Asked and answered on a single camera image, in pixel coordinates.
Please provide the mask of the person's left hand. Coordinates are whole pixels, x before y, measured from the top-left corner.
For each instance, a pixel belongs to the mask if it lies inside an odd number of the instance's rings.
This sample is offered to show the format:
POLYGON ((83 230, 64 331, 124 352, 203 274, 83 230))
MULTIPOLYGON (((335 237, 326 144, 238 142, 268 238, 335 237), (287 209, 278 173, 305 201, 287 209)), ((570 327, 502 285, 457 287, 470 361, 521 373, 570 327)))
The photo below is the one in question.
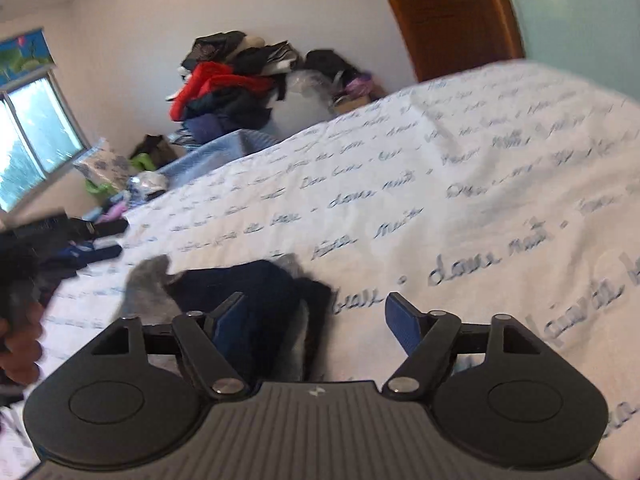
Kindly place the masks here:
POLYGON ((21 386, 33 384, 40 376, 38 361, 42 357, 42 347, 39 338, 43 312, 41 304, 33 304, 27 312, 27 323, 20 330, 1 320, 1 338, 4 340, 1 369, 7 378, 21 386))

